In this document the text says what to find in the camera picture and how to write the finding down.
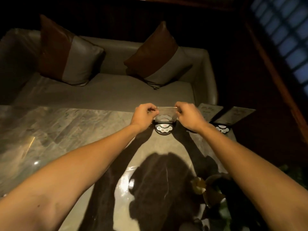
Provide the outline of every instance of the person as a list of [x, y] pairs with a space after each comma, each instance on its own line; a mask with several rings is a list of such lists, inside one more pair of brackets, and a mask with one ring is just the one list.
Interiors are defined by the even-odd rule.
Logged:
[[[308, 192], [302, 186], [216, 130], [195, 105], [175, 106], [180, 123], [209, 143], [271, 230], [308, 230]], [[0, 201], [0, 230], [58, 229], [83, 192], [158, 113], [155, 105], [141, 104], [127, 127], [61, 156], [27, 178]]]

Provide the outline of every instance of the table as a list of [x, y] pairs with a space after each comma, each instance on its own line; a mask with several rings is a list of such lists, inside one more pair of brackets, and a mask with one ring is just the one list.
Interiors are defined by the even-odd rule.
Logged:
[[[0, 196], [77, 147], [122, 129], [133, 113], [0, 106]], [[232, 131], [228, 133], [235, 140]], [[200, 216], [190, 180], [226, 172], [198, 134], [177, 124], [167, 136], [153, 127], [136, 136], [76, 203], [61, 231], [161, 230]]]

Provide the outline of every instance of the forearm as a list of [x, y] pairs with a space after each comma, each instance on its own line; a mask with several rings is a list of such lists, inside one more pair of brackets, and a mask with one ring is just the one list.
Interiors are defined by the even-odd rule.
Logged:
[[[24, 207], [18, 209], [20, 217], [36, 217], [40, 220], [36, 225], [40, 223], [46, 230], [55, 229], [80, 195], [101, 177], [138, 132], [136, 126], [129, 125], [111, 136], [63, 155], [10, 192], [0, 202], [0, 210], [12, 207], [13, 203], [19, 204]], [[6, 224], [12, 230], [12, 224]]]
[[305, 222], [308, 193], [303, 187], [212, 125], [204, 125], [200, 134], [272, 229], [290, 228], [288, 220], [299, 225]]

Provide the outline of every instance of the person's left arm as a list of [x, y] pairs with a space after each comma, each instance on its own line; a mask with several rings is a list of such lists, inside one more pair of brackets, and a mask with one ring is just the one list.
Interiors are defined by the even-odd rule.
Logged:
[[158, 111], [153, 104], [136, 108], [131, 124], [94, 143], [77, 148], [26, 179], [0, 201], [0, 229], [56, 230], [79, 197], [142, 131]]

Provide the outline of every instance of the pillow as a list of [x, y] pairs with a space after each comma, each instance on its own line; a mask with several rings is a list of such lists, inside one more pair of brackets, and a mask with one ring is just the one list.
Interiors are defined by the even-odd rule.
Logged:
[[70, 85], [85, 85], [104, 49], [74, 35], [44, 15], [38, 72]]
[[190, 58], [177, 45], [163, 21], [137, 52], [124, 61], [128, 75], [138, 75], [154, 89], [192, 66]]

